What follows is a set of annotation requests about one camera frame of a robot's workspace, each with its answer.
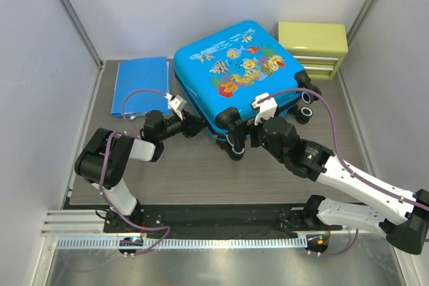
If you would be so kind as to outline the blue suitcase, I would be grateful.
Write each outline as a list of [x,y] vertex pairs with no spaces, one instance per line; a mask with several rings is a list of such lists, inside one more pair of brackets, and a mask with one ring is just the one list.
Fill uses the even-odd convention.
[[174,54],[174,74],[207,131],[234,161],[234,123],[249,113],[246,99],[277,93],[277,115],[297,107],[298,88],[319,92],[303,65],[257,22],[246,20],[188,44]]

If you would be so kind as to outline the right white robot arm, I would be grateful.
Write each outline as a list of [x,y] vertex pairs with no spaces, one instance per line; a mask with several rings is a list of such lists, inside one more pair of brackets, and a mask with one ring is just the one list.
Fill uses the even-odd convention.
[[346,161],[338,148],[329,149],[301,138],[296,128],[278,116],[275,94],[246,99],[247,134],[253,147],[264,148],[294,175],[331,186],[360,204],[341,204],[314,196],[302,213],[304,225],[316,230],[324,225],[350,226],[380,235],[411,255],[422,253],[428,242],[428,191],[393,186]]

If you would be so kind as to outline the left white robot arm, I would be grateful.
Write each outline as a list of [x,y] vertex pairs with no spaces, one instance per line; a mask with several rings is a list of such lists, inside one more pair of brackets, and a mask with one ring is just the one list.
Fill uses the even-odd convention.
[[74,164],[75,174],[98,190],[127,232],[141,229],[143,223],[141,204],[123,179],[128,161],[155,162],[164,151],[164,140],[177,134],[191,138],[206,127],[203,118],[184,110],[186,101],[181,96],[166,94],[165,98],[173,110],[171,117],[158,110],[146,113],[143,128],[134,136],[99,128]]

